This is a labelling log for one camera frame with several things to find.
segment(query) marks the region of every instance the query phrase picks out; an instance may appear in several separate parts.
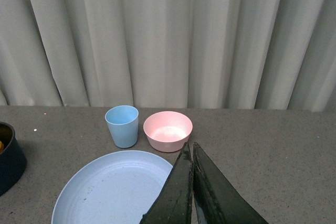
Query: black bowl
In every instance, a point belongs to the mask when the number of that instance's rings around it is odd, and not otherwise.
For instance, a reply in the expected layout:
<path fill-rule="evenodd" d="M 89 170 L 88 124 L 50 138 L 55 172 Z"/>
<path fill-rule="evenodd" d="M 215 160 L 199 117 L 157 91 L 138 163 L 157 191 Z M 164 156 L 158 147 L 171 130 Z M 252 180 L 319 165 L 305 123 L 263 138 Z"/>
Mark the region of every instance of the black bowl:
<path fill-rule="evenodd" d="M 0 122 L 0 141 L 5 148 L 0 153 L 0 196 L 7 192 L 21 178 L 27 159 L 15 138 L 14 128 Z"/>

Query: blue cup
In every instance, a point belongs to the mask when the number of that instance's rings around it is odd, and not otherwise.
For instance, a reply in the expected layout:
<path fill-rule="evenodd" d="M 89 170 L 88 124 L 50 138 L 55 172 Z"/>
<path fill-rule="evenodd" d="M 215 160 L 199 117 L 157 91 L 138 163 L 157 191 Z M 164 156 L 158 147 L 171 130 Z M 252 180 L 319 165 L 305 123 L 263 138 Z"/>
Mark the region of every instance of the blue cup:
<path fill-rule="evenodd" d="M 133 106 L 121 105 L 111 108 L 105 114 L 115 145 L 119 148 L 129 148 L 138 140 L 139 112 Z"/>

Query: gray countertop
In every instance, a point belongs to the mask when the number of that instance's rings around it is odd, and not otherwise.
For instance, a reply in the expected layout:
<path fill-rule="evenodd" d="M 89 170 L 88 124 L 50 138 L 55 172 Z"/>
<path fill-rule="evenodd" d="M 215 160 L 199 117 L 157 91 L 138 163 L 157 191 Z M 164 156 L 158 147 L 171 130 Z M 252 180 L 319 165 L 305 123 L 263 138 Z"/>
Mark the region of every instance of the gray countertop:
<path fill-rule="evenodd" d="M 0 121 L 14 127 L 28 159 L 19 182 L 0 196 L 1 224 L 50 223 L 67 181 L 90 161 L 121 150 L 104 120 L 108 109 L 0 106 Z M 130 149 L 174 164 L 179 153 L 154 150 L 142 128 L 148 116 L 163 110 L 139 109 L 139 139 Z M 192 120 L 189 142 L 200 144 L 269 223 L 335 223 L 335 113 L 171 110 Z"/>

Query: light blue plate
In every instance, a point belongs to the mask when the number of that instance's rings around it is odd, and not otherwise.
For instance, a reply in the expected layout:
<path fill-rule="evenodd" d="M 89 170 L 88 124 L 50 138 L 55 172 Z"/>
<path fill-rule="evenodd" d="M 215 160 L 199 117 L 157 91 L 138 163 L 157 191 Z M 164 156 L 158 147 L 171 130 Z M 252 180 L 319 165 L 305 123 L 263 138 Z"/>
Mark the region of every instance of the light blue plate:
<path fill-rule="evenodd" d="M 138 224 L 171 169 L 168 161 L 143 151 L 120 151 L 97 158 L 65 185 L 51 224 Z"/>

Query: white curtain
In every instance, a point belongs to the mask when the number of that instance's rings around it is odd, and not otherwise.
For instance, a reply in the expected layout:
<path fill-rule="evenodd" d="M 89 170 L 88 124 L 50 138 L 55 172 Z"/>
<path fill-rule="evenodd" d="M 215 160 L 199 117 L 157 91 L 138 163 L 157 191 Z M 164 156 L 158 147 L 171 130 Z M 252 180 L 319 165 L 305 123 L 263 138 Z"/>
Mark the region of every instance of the white curtain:
<path fill-rule="evenodd" d="M 0 0 L 0 104 L 336 111 L 336 0 Z"/>

